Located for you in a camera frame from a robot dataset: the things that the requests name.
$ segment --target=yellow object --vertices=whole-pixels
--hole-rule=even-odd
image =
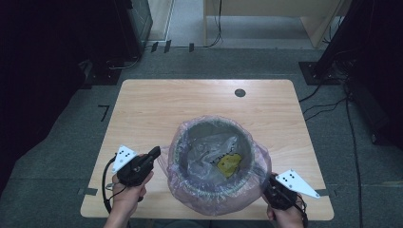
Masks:
[[[229,178],[238,170],[241,160],[242,158],[239,154],[225,155],[219,161],[217,167],[226,178]]]

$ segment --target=black cable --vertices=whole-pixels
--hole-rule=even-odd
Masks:
[[[334,104],[313,105],[312,107],[306,109],[306,110],[303,112],[303,114],[305,114],[305,112],[307,112],[308,110],[310,110],[310,109],[312,109],[312,108],[314,108],[314,107],[333,106],[333,108],[331,108],[331,109],[326,109],[326,110],[320,110],[320,111],[318,111],[316,114],[314,114],[313,116],[311,116],[311,117],[305,119],[305,122],[311,120],[312,118],[314,118],[315,116],[319,115],[319,114],[322,113],[322,112],[330,112],[330,111],[335,110],[335,109],[337,108],[338,104],[340,104],[341,102],[343,102],[343,101],[345,101],[345,100],[347,100],[347,97],[345,97],[345,98],[339,100],[338,102],[336,102],[336,103],[334,103]]]
[[[113,157],[113,159],[111,159],[107,164],[106,164],[106,166],[105,166],[105,169],[104,169],[104,173],[103,173],[103,175],[102,175],[102,197],[103,197],[103,199],[104,199],[104,205],[105,205],[105,208],[106,208],[106,210],[107,210],[107,212],[110,214],[110,212],[112,211],[112,207],[110,206],[110,200],[112,200],[112,198],[114,198],[116,195],[118,195],[118,194],[121,194],[126,188],[127,188],[127,186],[125,186],[124,187],[124,189],[122,189],[120,192],[118,192],[118,193],[116,193],[116,194],[114,194],[114,195],[112,195],[109,199],[107,199],[106,198],[106,186],[105,186],[105,182],[106,182],[106,172],[107,172],[107,169],[109,168],[109,166],[113,163],[113,162],[115,162],[115,159],[116,159],[116,156],[115,157]],[[130,220],[127,222],[127,226],[126,226],[127,228],[130,228]]]
[[[110,199],[107,199],[106,198],[106,186],[105,186],[105,181],[106,181],[106,172],[107,172],[107,169],[109,168],[109,166],[113,163],[113,162],[115,162],[115,159],[116,159],[116,156],[115,157],[113,157],[113,159],[111,159],[107,164],[106,164],[106,167],[105,167],[105,169],[104,169],[104,173],[103,173],[103,175],[102,175],[102,187],[101,187],[101,189],[102,189],[102,197],[103,197],[103,199],[104,199],[104,205],[105,205],[105,208],[106,208],[106,210],[107,210],[107,212],[110,214],[110,211],[112,210],[112,207],[110,206]]]
[[[355,159],[355,171],[356,171],[356,180],[357,180],[357,185],[358,185],[358,214],[359,214],[359,227],[363,227],[362,223],[362,191],[361,191],[361,171],[359,169],[359,163],[358,163],[358,154],[356,151],[356,138],[355,138],[355,130],[354,126],[351,120],[350,116],[350,108],[349,108],[349,100],[346,100],[346,112],[347,112],[347,118],[349,120],[349,125],[352,131],[352,136],[353,136],[353,150],[354,150],[354,159]]]
[[[214,17],[214,20],[216,21],[216,25],[219,28],[219,34],[217,34],[216,40],[213,42],[213,44],[209,46],[203,46],[204,48],[211,48],[212,46],[216,45],[219,40],[222,40],[221,37],[221,9],[222,9],[222,0],[220,0],[220,8],[219,8],[219,22],[217,23],[217,18]]]
[[[132,63],[131,65],[129,65],[129,66],[114,66],[114,65],[112,65],[112,66],[109,67],[109,69],[127,69],[127,68],[131,68],[131,67],[135,66],[137,64],[137,62],[139,62],[139,60],[140,60],[140,58],[136,58],[136,61],[134,63]],[[108,61],[106,61],[106,64],[109,65],[109,64],[111,64],[111,62],[112,62],[112,60],[108,60]]]
[[[299,103],[302,103],[302,102],[305,102],[306,100],[312,98],[312,97],[317,93],[317,91],[320,89],[320,87],[323,86],[324,83],[326,83],[327,81],[330,81],[330,80],[337,80],[337,79],[338,79],[338,80],[344,80],[344,79],[340,79],[340,78],[325,78],[325,79],[320,80],[320,82],[319,82],[319,84],[317,85],[317,88],[314,90],[314,92],[312,92],[312,93],[311,93],[310,95],[308,95],[307,97],[302,98],[302,99],[299,100],[298,102],[299,102]]]

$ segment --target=wrist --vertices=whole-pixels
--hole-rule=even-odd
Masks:
[[[105,228],[124,228],[130,220],[130,216],[131,214],[127,210],[123,209],[123,207],[113,205],[112,211],[107,218]]]

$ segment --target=black controller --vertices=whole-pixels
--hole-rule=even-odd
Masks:
[[[296,205],[297,193],[289,190],[284,185],[276,180],[277,175],[270,175],[269,184],[264,190],[263,194],[269,201],[272,208],[279,209],[282,211],[295,206],[302,214],[303,227],[308,227],[308,217],[306,213]]]
[[[119,183],[127,186],[139,186],[154,168],[154,160],[161,155],[161,148],[154,147],[148,154],[137,156],[118,171]]]

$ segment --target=hand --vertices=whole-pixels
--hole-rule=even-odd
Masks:
[[[269,220],[274,220],[276,215],[276,220],[278,223],[278,228],[303,228],[302,214],[299,210],[292,206],[285,211],[272,208],[267,198],[263,195],[263,199],[267,202],[267,217]],[[302,208],[302,196],[297,195],[297,206]]]
[[[141,185],[127,187],[126,189],[123,184],[119,183],[116,175],[112,177],[112,182],[115,183],[113,186],[113,195],[117,195],[113,197],[112,211],[107,218],[105,227],[125,227],[127,225],[131,215],[137,209],[139,197],[143,197],[146,193],[145,185],[151,180],[153,175],[154,172],[151,171]]]

